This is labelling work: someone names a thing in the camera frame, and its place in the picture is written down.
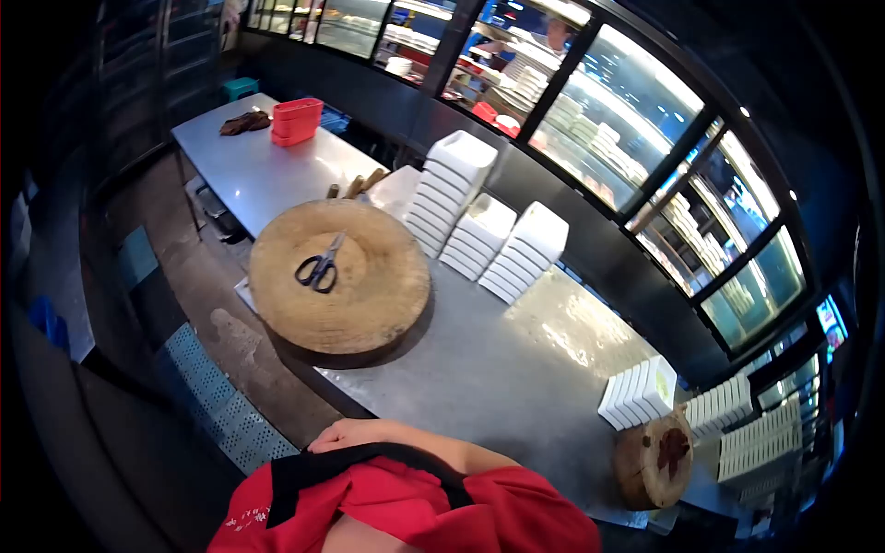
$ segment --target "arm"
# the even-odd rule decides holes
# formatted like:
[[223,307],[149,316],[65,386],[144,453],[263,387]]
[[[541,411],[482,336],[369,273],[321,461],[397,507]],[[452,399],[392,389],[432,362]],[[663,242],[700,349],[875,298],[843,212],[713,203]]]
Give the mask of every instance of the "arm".
[[389,419],[339,420],[324,430],[307,449],[311,453],[325,453],[373,442],[402,443],[422,449],[467,476],[503,466],[519,466],[513,459],[490,449]]

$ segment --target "red container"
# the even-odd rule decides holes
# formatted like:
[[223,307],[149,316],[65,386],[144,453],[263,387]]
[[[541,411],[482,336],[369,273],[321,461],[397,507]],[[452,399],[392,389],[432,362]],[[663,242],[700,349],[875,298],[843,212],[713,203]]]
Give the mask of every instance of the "red container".
[[303,98],[276,104],[273,107],[271,140],[278,146],[298,144],[317,134],[323,103],[316,98]]
[[473,115],[483,121],[488,121],[489,123],[494,123],[495,117],[497,117],[497,111],[495,111],[495,108],[485,102],[477,102],[471,111],[473,112]]

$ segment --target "hand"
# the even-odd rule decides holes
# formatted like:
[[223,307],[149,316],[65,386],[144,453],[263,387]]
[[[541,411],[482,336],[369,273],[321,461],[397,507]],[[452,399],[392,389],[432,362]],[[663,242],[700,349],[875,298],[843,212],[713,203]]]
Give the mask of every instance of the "hand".
[[341,419],[323,430],[307,446],[311,453],[326,453],[336,449],[375,442],[394,442],[407,426],[388,419]]

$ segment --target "perforated metal panel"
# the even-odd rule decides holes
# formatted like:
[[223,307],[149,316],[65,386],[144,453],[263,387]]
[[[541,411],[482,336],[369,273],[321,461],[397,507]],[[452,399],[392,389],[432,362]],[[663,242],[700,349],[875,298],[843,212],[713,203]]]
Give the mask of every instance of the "perforated metal panel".
[[136,228],[123,241],[117,252],[117,265],[123,275],[127,291],[131,291],[159,267],[144,227]]
[[189,324],[182,325],[164,344],[158,353],[158,367],[167,380],[181,379],[183,386],[175,396],[244,473],[252,473],[271,459],[298,453],[227,381]]

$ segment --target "stainless steel counter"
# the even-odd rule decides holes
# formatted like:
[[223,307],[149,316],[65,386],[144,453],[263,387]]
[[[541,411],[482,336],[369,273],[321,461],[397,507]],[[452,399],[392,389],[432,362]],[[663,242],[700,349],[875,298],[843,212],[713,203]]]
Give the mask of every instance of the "stainless steel counter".
[[[173,130],[253,236],[288,207],[325,197],[332,182],[344,185],[379,166],[322,129],[288,149],[264,131],[218,136],[225,119],[273,104],[250,96]],[[402,218],[418,178],[405,167],[362,199]],[[611,375],[657,352],[555,266],[508,307],[447,265],[428,265],[434,312],[417,344],[383,365],[314,368],[321,381],[379,417],[513,457],[593,518],[645,527],[646,512],[624,509],[611,468],[616,433],[596,408]]]
[[591,517],[645,527],[623,508],[616,433],[596,407],[609,376],[655,350],[557,267],[508,307],[428,263],[435,310],[420,342],[386,365],[319,373],[379,417],[500,451]]
[[288,208],[326,197],[332,184],[341,186],[343,195],[358,175],[383,167],[322,127],[311,140],[289,148],[271,142],[270,127],[219,134],[227,119],[253,106],[273,115],[278,103],[266,94],[246,96],[172,130],[206,184],[253,237]]

